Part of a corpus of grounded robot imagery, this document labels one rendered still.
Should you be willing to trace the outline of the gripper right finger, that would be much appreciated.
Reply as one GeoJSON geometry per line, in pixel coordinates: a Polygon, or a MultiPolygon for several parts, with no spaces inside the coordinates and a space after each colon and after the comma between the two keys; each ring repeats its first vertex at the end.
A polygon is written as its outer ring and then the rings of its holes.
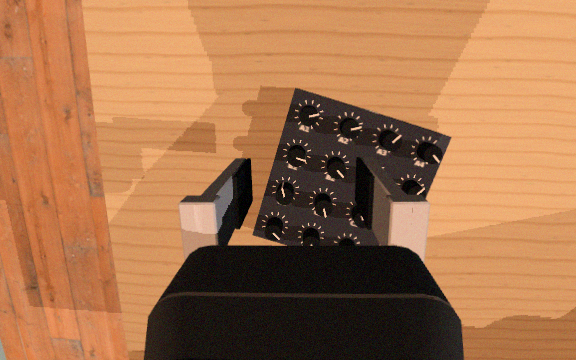
{"type": "Polygon", "coordinates": [[[372,157],[356,158],[355,202],[380,246],[406,247],[425,261],[430,203],[407,195],[372,157]]]}

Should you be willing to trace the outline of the black knob box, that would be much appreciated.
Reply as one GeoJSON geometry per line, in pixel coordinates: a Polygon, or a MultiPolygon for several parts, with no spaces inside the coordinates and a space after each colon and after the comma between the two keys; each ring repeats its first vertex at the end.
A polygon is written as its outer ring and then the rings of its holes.
{"type": "Polygon", "coordinates": [[[355,202],[356,158],[373,157],[407,195],[426,199],[451,138],[295,88],[252,235],[379,246],[355,202]]]}

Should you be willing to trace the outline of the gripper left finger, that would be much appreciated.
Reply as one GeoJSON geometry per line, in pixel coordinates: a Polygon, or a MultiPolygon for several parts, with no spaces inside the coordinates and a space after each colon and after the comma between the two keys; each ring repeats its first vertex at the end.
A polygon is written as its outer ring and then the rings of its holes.
{"type": "Polygon", "coordinates": [[[199,247],[228,245],[253,202],[250,158],[233,162],[201,194],[178,203],[184,262],[199,247]]]}

